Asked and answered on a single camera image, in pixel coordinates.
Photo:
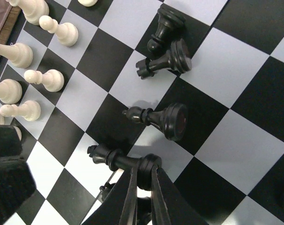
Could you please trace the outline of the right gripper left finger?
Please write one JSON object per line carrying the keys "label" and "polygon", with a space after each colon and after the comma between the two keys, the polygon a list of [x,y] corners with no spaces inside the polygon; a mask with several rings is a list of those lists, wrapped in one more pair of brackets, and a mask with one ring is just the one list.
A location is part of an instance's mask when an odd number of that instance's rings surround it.
{"label": "right gripper left finger", "polygon": [[137,223],[138,165],[127,166],[103,204],[84,225],[135,225]]}

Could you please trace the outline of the black rook chess piece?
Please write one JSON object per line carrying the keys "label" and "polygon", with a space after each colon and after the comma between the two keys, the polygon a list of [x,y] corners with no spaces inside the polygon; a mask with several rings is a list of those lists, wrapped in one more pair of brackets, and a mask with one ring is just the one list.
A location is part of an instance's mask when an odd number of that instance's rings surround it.
{"label": "black rook chess piece", "polygon": [[191,71],[192,60],[183,38],[171,42],[170,48],[157,59],[145,58],[136,63],[137,74],[141,79],[153,77],[159,70],[170,69],[181,74]]}

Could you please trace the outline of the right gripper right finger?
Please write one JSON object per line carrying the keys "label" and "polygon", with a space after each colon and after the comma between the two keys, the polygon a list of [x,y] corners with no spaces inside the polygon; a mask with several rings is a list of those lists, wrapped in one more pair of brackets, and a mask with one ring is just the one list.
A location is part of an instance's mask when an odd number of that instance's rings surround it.
{"label": "right gripper right finger", "polygon": [[153,167],[152,223],[154,225],[206,225],[207,222],[186,202],[165,171]]}

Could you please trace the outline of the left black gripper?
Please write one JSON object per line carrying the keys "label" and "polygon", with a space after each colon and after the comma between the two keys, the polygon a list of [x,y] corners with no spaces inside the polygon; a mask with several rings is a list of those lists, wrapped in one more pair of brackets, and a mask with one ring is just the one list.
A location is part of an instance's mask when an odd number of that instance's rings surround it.
{"label": "left black gripper", "polygon": [[36,183],[21,156],[23,149],[15,128],[0,125],[0,225],[30,198]]}

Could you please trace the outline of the black bishop chess piece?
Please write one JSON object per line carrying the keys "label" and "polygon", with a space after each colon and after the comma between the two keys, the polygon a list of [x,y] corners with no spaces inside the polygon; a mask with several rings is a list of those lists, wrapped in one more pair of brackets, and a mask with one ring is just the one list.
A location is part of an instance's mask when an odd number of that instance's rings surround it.
{"label": "black bishop chess piece", "polygon": [[187,127],[188,108],[181,103],[172,103],[162,111],[155,112],[151,108],[143,109],[138,106],[123,110],[122,114],[134,123],[154,126],[168,140],[180,141]]}

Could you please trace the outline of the black king chess piece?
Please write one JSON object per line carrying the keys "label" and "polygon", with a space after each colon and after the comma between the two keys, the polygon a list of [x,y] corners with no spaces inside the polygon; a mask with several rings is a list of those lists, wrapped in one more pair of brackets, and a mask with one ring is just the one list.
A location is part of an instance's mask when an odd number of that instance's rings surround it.
{"label": "black king chess piece", "polygon": [[137,168],[137,184],[140,189],[150,191],[152,183],[151,170],[154,165],[161,166],[162,160],[155,154],[133,158],[126,156],[121,149],[110,150],[106,145],[92,145],[87,148],[87,154],[95,164],[106,164],[111,171]]}

